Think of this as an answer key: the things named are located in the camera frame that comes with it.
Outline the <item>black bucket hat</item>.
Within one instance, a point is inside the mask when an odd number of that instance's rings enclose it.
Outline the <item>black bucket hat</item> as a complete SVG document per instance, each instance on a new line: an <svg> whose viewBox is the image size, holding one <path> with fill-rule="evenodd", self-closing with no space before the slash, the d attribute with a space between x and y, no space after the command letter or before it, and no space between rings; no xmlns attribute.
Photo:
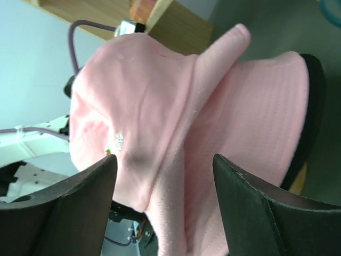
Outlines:
<svg viewBox="0 0 341 256"><path fill-rule="evenodd" d="M326 99L326 78L320 60L311 54L301 54L308 72L308 104L305 122L296 151L281 188L300 195L307 176L307 159L317 140Z"/></svg>

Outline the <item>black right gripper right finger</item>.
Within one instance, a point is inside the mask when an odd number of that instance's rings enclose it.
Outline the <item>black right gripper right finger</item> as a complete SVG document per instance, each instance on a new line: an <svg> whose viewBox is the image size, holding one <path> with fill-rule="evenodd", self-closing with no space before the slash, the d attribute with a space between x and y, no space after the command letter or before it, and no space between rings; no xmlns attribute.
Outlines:
<svg viewBox="0 0 341 256"><path fill-rule="evenodd" d="M340 255L340 206L276 187L219 154L213 172L229 255Z"/></svg>

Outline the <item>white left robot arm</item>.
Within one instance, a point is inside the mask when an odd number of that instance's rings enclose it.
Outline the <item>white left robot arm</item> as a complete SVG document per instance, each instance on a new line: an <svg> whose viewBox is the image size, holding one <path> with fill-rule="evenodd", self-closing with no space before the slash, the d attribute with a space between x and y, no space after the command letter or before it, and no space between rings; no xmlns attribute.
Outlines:
<svg viewBox="0 0 341 256"><path fill-rule="evenodd" d="M18 121L14 100L1 104L1 202L15 202L71 175L57 155L69 153L70 116L38 124Z"/></svg>

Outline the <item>pink bucket hat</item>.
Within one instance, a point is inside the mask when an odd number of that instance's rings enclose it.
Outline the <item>pink bucket hat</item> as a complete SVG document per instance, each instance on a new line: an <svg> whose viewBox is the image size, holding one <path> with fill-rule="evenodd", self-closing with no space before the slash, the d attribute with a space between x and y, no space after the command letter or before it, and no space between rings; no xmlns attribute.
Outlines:
<svg viewBox="0 0 341 256"><path fill-rule="evenodd" d="M118 36L72 85L73 164L84 170L106 154L117 157L112 198L147 215L159 255L186 254L183 143L249 42L240 24L200 55L181 55L143 33Z"/></svg>
<svg viewBox="0 0 341 256"><path fill-rule="evenodd" d="M221 154L279 186L303 129L308 71L296 52L236 63L194 120L184 143L188 255L226 255L213 157Z"/></svg>

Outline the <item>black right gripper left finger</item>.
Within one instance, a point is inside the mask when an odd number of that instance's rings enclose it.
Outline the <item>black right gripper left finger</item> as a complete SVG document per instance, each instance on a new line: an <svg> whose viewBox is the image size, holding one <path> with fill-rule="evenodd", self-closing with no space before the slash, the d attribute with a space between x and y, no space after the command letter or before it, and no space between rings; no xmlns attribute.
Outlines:
<svg viewBox="0 0 341 256"><path fill-rule="evenodd" d="M1 203L1 255L100 255L117 176L114 155Z"/></svg>

